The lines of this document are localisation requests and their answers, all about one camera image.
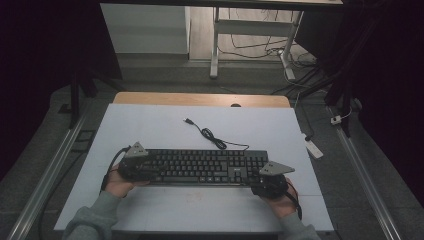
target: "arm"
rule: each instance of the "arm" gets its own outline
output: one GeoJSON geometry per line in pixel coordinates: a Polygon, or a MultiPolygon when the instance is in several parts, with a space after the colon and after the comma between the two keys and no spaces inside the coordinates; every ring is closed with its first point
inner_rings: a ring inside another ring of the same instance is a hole
{"type": "MultiPolygon", "coordinates": [[[[297,198],[297,192],[292,188],[290,179],[288,192],[297,198]]],[[[293,202],[286,196],[278,199],[262,198],[271,207],[275,216],[279,219],[283,237],[287,240],[319,240],[315,228],[312,225],[305,226],[296,213],[296,207],[293,202]]]]}
{"type": "Polygon", "coordinates": [[[109,172],[108,184],[96,202],[91,206],[80,208],[66,226],[62,239],[111,239],[111,227],[118,221],[116,210],[121,199],[136,185],[148,182],[131,183],[124,181],[116,171],[117,166],[109,172]]]}

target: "person's left hand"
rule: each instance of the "person's left hand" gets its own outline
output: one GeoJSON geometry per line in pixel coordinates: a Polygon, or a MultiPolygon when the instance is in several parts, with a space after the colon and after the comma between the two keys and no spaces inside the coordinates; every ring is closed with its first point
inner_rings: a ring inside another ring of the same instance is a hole
{"type": "Polygon", "coordinates": [[[129,191],[131,191],[135,186],[143,186],[149,184],[149,181],[145,182],[128,182],[121,177],[118,173],[118,164],[112,167],[112,170],[109,172],[108,183],[106,185],[105,191],[110,192],[114,196],[119,198],[125,197],[129,191]]]}

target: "keyboard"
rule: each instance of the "keyboard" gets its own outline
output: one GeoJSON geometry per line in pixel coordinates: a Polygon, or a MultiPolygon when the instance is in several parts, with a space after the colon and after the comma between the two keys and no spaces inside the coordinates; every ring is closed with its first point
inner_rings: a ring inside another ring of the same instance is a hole
{"type": "Polygon", "coordinates": [[[258,182],[255,169],[268,162],[260,150],[181,150],[146,149],[153,156],[145,166],[166,166],[152,185],[245,186],[258,182]]]}

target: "white surface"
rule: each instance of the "white surface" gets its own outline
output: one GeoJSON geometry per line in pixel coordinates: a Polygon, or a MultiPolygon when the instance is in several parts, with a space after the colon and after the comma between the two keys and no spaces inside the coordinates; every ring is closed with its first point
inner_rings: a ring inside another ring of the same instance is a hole
{"type": "MultiPolygon", "coordinates": [[[[267,150],[271,161],[295,168],[287,176],[300,194],[303,222],[320,231],[333,229],[293,109],[124,104],[109,105],[55,229],[63,230],[80,207],[94,203],[110,161],[123,147],[140,141],[145,148],[216,149],[184,118],[225,141],[267,150]]],[[[118,218],[113,229],[136,232],[280,230],[249,188],[140,187],[123,200],[118,218]]]]}
{"type": "Polygon", "coordinates": [[[100,5],[116,53],[188,53],[189,7],[100,5]]]}

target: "gray sleeve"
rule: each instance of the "gray sleeve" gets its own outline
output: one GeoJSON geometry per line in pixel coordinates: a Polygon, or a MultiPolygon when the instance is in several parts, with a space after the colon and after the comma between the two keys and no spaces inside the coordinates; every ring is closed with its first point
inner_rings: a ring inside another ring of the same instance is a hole
{"type": "Polygon", "coordinates": [[[111,239],[121,198],[101,192],[91,208],[82,207],[66,226],[62,239],[111,239]]]}
{"type": "Polygon", "coordinates": [[[305,226],[300,221],[297,213],[292,213],[286,217],[280,218],[280,224],[283,229],[283,239],[286,240],[319,240],[314,226],[305,226]]]}

